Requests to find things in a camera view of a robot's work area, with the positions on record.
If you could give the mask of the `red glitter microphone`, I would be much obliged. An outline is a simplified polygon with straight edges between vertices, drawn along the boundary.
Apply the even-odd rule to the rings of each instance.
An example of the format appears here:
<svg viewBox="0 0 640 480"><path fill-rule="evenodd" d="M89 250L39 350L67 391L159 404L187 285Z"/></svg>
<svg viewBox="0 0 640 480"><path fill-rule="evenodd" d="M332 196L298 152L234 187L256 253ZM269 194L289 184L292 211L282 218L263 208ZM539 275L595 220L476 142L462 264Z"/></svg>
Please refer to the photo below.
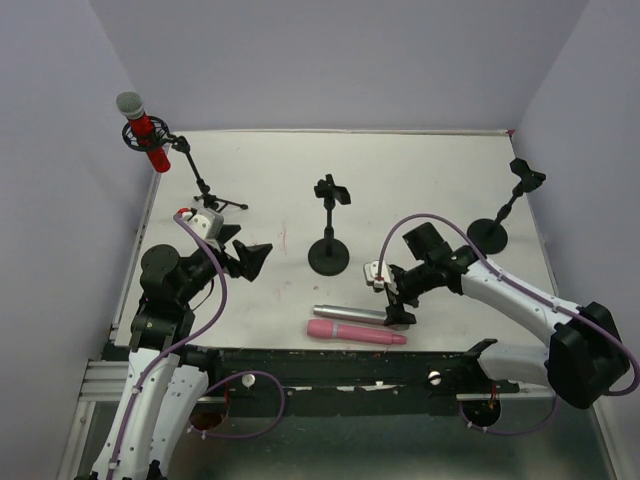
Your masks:
<svg viewBox="0 0 640 480"><path fill-rule="evenodd" d="M146 114L140 95L132 91L122 92L116 97L116 106L127 120L130 138L134 140L131 146L136 146L146 154L156 172L168 172L171 164L156 135L154 123Z"/></svg>

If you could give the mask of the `silver microphone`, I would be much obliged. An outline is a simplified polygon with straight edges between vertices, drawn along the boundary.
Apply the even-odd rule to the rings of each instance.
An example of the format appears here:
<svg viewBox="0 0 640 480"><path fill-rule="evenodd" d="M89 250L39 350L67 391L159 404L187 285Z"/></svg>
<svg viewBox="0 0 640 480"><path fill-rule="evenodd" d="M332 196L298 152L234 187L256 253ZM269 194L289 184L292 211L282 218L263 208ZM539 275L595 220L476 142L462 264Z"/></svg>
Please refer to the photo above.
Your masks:
<svg viewBox="0 0 640 480"><path fill-rule="evenodd" d="M387 320L387 315L383 311L335 305L315 305L313 307L313 314L322 318L346 320L371 325L383 325Z"/></svg>

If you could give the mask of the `black round-base mic stand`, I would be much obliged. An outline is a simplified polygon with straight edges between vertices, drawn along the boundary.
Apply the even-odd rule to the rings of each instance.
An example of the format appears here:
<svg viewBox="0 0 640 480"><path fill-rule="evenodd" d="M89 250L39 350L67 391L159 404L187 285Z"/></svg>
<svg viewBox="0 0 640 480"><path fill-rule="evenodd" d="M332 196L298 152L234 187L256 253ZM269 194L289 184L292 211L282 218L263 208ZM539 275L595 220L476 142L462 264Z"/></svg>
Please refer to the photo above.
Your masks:
<svg viewBox="0 0 640 480"><path fill-rule="evenodd" d="M546 180L542 172L532 170L528 162L515 158L509 164L511 172L519 178L512 189L510 199L498 210L493 219L481 218L473 221L467 228L467 236L485 255L502 252L508 244L508 233L502 223L510 215L515 202L525 194L538 189Z"/></svg>
<svg viewBox="0 0 640 480"><path fill-rule="evenodd" d="M346 245L335 238L333 228L333 210L336 204L350 205L351 195L344 186L335 183L331 174L326 174L314 186L314 194L323 200L326 211L326 225L323 238L314 242L308 251L308 263L311 269L322 276L336 276L342 273L350 261Z"/></svg>

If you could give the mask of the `aluminium frame rail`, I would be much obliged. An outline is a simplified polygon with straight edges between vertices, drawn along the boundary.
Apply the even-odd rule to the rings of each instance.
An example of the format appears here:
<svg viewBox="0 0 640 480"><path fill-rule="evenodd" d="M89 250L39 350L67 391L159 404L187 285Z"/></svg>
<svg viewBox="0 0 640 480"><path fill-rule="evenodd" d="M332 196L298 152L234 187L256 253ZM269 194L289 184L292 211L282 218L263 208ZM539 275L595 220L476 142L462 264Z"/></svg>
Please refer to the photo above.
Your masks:
<svg viewBox="0 0 640 480"><path fill-rule="evenodd" d="M196 401L199 401L209 388L209 375L198 369L193 373L187 373L186 369L187 367L180 367L174 371L171 379L167 381L165 393L168 398L180 400L200 393L196 398ZM91 361L85 371L79 400L118 403L128 378L127 361Z"/></svg>

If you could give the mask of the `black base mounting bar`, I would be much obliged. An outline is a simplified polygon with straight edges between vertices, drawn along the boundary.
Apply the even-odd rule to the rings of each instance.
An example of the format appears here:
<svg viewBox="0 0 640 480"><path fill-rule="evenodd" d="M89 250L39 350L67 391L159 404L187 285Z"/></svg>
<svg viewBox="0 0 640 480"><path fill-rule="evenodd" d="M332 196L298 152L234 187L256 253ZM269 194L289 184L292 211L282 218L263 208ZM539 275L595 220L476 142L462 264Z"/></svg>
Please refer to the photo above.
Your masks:
<svg viewBox="0 0 640 480"><path fill-rule="evenodd" d="M120 348L108 357L129 362L123 404L130 414L192 409L205 397L237 417L450 416L461 395L487 400L518 390L490 379L479 353L477 347L432 353L187 346L164 359L155 350Z"/></svg>

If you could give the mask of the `pink microphone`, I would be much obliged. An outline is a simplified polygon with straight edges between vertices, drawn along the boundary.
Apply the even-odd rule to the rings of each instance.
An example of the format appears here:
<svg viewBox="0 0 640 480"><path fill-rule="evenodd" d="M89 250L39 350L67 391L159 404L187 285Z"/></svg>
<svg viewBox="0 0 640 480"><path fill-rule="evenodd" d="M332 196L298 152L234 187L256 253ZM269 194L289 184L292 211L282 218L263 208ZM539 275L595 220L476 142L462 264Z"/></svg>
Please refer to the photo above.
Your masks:
<svg viewBox="0 0 640 480"><path fill-rule="evenodd" d="M379 345L407 344L407 338L401 334L368 327L340 324L323 319L309 320L306 332L308 336L317 339L341 339Z"/></svg>

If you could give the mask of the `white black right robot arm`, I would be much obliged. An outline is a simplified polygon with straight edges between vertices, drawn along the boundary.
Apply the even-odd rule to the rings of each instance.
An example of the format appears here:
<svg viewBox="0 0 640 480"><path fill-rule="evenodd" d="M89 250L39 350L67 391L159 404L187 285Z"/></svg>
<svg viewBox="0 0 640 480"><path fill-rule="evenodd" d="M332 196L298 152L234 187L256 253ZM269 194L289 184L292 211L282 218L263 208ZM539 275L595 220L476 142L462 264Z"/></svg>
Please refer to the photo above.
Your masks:
<svg viewBox="0 0 640 480"><path fill-rule="evenodd" d="M230 371L270 369L289 387L382 384L422 395L533 384L579 409L630 369L610 312L505 273L425 223L407 233L411 268L365 250L336 277L271 261L230 288L211 344Z"/></svg>

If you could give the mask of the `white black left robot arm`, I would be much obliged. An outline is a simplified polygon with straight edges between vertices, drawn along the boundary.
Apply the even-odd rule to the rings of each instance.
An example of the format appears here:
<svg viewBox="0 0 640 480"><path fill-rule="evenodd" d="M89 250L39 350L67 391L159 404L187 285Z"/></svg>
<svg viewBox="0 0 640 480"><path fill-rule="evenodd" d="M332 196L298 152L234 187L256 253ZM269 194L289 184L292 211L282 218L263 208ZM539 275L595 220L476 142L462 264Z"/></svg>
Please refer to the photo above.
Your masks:
<svg viewBox="0 0 640 480"><path fill-rule="evenodd" d="M164 479L182 431L215 376L213 351L193 345L191 300L214 279L257 278L272 245L234 241L234 256L204 241L183 257L166 244L141 259L140 305L131 323L125 385L87 478Z"/></svg>

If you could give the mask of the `black tripod shock-mount stand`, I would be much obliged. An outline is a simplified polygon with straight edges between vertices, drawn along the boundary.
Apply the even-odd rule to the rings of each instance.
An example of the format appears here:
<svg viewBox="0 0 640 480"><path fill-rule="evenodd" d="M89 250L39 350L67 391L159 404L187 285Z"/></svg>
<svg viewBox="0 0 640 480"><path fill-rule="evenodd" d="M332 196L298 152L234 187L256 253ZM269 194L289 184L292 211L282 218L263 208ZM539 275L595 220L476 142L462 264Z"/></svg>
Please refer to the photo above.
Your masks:
<svg viewBox="0 0 640 480"><path fill-rule="evenodd" d="M223 199L213 194L211 187L204 180L204 178L200 174L198 167L196 166L196 163L191 154L191 146L188 140L183 135L175 135L171 133L168 125L159 117L155 117L155 116L149 116L149 117L154 123L154 126L156 128L156 135L158 136L158 139L161 141L161 145L164 151L165 151L165 146L168 146L170 149L173 149L185 156L187 163L191 169L191 172L194 175L196 186L199 190L199 194L193 197L193 199L196 202L201 203L205 208L214 210L217 213L221 213L229 206L237 207L244 211L249 209L249 206L246 203L240 203L240 202L235 202L228 199ZM131 150L142 152L136 146L134 147L131 146L131 144L134 143L134 140L130 138L131 132L127 125L127 120L126 120L125 126L122 129L121 135L127 147L129 147Z"/></svg>

